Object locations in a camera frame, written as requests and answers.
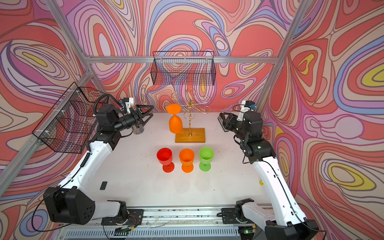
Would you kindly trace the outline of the green wine glass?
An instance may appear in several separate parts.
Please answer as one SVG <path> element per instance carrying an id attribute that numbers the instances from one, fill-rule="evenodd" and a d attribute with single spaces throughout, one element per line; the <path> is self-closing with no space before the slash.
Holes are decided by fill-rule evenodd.
<path id="1" fill-rule="evenodd" d="M 214 158 L 215 152 L 210 147 L 202 147 L 199 150 L 199 168 L 203 172 L 208 172 L 211 169 L 211 162 Z"/>

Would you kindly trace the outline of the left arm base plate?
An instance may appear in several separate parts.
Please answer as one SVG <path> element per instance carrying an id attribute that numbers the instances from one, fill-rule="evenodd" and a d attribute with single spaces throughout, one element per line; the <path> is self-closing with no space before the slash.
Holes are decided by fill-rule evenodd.
<path id="1" fill-rule="evenodd" d="M 142 224 L 144 209 L 127 209 L 116 217 L 103 218 L 102 226 L 137 227 Z"/>

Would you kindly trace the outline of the orange wine glass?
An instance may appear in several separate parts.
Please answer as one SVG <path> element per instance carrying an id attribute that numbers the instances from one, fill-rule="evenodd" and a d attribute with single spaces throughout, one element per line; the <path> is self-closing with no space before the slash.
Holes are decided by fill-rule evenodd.
<path id="1" fill-rule="evenodd" d="M 194 159 L 195 154 L 194 151 L 191 149 L 183 149 L 180 151 L 179 154 L 180 161 L 182 163 L 182 171 L 184 173 L 190 173 L 194 170 Z"/>
<path id="2" fill-rule="evenodd" d="M 171 104 L 167 107 L 167 112 L 172 115 L 169 120 L 169 129 L 173 134 L 179 134 L 183 130 L 183 123 L 180 117 L 177 116 L 181 111 L 181 106 Z"/>

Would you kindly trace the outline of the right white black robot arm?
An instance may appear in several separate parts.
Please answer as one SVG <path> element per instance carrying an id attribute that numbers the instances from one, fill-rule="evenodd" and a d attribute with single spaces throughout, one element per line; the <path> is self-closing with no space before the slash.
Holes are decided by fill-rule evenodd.
<path id="1" fill-rule="evenodd" d="M 307 218 L 290 191 L 272 145 L 264 139 L 260 113 L 220 113 L 224 131 L 233 132 L 235 142 L 259 174 L 274 210 L 272 215 L 253 200 L 236 202 L 241 220 L 249 220 L 265 232 L 268 240 L 311 240 L 320 232 L 315 220 Z"/>

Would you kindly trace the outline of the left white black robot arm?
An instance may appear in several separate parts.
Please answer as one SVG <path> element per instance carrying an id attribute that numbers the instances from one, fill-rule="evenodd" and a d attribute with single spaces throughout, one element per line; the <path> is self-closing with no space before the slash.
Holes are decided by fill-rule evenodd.
<path id="1" fill-rule="evenodd" d="M 44 192 L 44 203 L 54 223 L 85 225 L 91 220 L 111 219 L 122 225 L 129 213 L 124 201 L 95 202 L 87 189 L 107 156 L 122 138 L 121 132 L 143 127 L 153 117 L 152 105 L 137 105 L 121 111 L 112 104 L 94 106 L 97 133 L 86 144 L 87 151 L 69 175 L 55 188 Z"/>

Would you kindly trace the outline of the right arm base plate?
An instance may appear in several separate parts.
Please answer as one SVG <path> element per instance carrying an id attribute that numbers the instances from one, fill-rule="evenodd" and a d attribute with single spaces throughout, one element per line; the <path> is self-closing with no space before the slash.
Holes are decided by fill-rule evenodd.
<path id="1" fill-rule="evenodd" d="M 221 208 L 221 211 L 217 213 L 217 217 L 221 218 L 224 224 L 255 224 L 251 220 L 246 219 L 236 208 Z"/>

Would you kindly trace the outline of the red wine glass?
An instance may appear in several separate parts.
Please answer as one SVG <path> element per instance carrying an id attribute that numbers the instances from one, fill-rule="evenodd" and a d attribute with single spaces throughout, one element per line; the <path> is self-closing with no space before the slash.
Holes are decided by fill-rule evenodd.
<path id="1" fill-rule="evenodd" d="M 168 148 L 162 148 L 157 152 L 157 159 L 163 166 L 165 173 L 171 173 L 175 169 L 173 153 Z"/>

